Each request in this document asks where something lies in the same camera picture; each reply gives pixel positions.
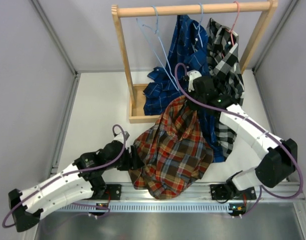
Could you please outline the red brown plaid shirt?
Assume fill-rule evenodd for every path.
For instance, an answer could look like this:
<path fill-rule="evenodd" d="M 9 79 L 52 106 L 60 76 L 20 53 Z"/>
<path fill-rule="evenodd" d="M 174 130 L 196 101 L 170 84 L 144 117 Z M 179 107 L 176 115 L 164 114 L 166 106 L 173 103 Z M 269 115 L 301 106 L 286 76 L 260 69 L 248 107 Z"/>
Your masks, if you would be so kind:
<path fill-rule="evenodd" d="M 189 108 L 185 96 L 173 100 L 134 145 L 145 165 L 129 171 L 132 185 L 159 200 L 179 196 L 202 179 L 213 161 L 197 112 Z"/>

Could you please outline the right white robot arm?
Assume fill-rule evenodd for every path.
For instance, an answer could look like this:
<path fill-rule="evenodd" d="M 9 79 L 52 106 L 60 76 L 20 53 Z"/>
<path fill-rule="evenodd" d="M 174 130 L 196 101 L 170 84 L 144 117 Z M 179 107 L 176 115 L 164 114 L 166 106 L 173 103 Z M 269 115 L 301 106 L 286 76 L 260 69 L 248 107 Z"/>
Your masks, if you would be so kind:
<path fill-rule="evenodd" d="M 283 140 L 255 122 L 227 94 L 220 94 L 214 82 L 196 71 L 185 78 L 188 89 L 185 95 L 195 108 L 206 109 L 221 124 L 233 130 L 257 154 L 258 166 L 235 173 L 226 181 L 225 192 L 230 198 L 238 198 L 251 187 L 273 188 L 297 169 L 297 143 Z"/>

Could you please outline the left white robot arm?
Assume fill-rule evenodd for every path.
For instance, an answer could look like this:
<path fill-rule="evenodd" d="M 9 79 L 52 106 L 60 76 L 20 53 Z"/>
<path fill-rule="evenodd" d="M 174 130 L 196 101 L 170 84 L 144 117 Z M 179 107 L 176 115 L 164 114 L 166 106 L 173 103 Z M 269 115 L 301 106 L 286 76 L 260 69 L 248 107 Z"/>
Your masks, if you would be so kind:
<path fill-rule="evenodd" d="M 86 152 L 60 173 L 26 190 L 8 193 L 11 215 L 17 232 L 37 225 L 52 212 L 80 200 L 104 197 L 106 170 L 137 170 L 143 167 L 134 145 L 124 146 L 114 140 L 103 149 Z"/>

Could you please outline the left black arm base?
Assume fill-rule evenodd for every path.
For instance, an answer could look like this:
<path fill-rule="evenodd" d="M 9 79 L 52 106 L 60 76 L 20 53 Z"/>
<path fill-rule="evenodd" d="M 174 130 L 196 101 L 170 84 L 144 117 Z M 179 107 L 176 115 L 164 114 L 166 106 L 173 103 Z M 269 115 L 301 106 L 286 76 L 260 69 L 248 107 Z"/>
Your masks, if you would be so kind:
<path fill-rule="evenodd" d="M 96 210 L 109 211 L 109 203 L 111 200 L 120 200 L 122 186 L 120 184 L 110 183 L 106 184 L 103 178 L 90 180 L 92 185 L 93 195 L 90 200 L 102 200 L 105 203 L 96 203 Z"/>

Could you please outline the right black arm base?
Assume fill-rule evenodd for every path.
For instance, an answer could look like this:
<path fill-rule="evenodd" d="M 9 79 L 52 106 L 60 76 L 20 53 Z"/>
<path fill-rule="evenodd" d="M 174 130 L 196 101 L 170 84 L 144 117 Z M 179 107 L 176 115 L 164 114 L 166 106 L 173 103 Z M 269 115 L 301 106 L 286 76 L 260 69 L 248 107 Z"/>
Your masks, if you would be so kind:
<path fill-rule="evenodd" d="M 245 190 L 238 190 L 233 183 L 233 177 L 231 176 L 225 183 L 217 183 L 210 185 L 210 193 L 212 200 L 217 201 L 220 204 L 226 204 L 229 200 L 241 200 L 242 203 L 230 203 L 229 215 L 232 218 L 242 218 L 247 213 L 247 201 L 257 200 L 255 188 L 249 187 Z"/>

